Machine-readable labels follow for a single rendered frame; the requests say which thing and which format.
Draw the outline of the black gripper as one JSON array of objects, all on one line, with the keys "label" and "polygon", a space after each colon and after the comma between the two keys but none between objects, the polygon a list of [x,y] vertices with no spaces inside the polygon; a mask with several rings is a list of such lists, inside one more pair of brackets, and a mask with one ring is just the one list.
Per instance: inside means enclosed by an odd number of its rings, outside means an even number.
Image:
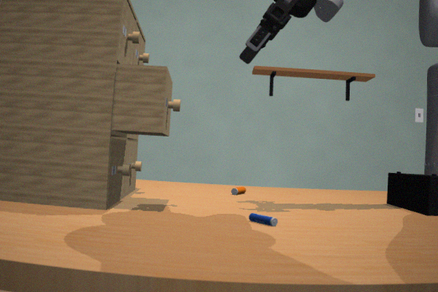
[{"label": "black gripper", "polygon": [[274,1],[276,3],[271,3],[263,15],[259,26],[246,41],[245,44],[247,47],[239,56],[246,64],[249,64],[255,58],[261,48],[265,47],[269,40],[275,38],[280,29],[283,29],[285,24],[292,18],[291,15],[296,18],[304,18],[317,3],[317,0]]}]

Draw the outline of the blue battery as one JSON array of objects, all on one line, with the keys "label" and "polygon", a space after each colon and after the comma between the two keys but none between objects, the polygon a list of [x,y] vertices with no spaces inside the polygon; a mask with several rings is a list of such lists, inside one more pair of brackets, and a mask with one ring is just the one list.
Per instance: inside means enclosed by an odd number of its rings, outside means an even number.
[{"label": "blue battery", "polygon": [[249,220],[256,222],[256,223],[266,224],[269,226],[276,226],[277,225],[276,218],[265,216],[265,215],[259,215],[259,214],[255,214],[255,213],[251,213],[249,215]]}]

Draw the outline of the orange battery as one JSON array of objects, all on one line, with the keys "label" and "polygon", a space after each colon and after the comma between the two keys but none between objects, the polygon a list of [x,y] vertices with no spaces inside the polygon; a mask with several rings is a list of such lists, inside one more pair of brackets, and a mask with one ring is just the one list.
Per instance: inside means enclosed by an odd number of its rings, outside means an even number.
[{"label": "orange battery", "polygon": [[245,192],[246,192],[245,187],[232,188],[232,190],[231,190],[231,193],[233,195],[238,195],[238,194],[242,194],[242,193],[245,193]]}]

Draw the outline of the wooden chest of drawers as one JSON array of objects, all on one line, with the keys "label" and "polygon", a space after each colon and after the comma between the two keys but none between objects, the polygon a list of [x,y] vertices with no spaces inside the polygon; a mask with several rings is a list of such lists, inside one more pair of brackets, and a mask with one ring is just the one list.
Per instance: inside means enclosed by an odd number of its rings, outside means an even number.
[{"label": "wooden chest of drawers", "polygon": [[[1,0],[0,201],[107,210],[123,0]],[[137,140],[135,140],[137,139]]]}]

